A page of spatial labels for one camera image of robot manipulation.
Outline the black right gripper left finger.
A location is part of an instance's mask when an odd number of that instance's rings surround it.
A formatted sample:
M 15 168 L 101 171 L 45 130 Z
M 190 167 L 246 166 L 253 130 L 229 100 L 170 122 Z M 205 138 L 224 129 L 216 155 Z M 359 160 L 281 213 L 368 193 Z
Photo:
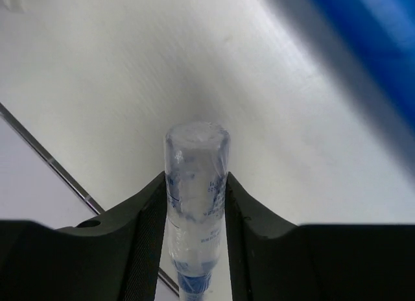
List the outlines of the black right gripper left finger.
M 1 299 L 153 300 L 166 213 L 160 174 L 75 227 L 1 221 Z

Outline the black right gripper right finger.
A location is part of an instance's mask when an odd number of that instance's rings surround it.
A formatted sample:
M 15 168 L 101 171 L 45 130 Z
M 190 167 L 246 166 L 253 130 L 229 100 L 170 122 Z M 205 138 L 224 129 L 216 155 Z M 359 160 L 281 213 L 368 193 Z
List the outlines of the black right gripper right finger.
M 234 300 L 413 300 L 411 224 L 295 225 L 226 183 Z

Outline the blue divided plastic bin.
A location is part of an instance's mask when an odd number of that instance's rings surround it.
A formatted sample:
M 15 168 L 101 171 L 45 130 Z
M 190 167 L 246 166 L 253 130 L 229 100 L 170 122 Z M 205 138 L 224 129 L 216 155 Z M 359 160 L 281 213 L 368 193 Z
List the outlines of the blue divided plastic bin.
M 414 171 L 414 0 L 265 0 L 351 90 Z

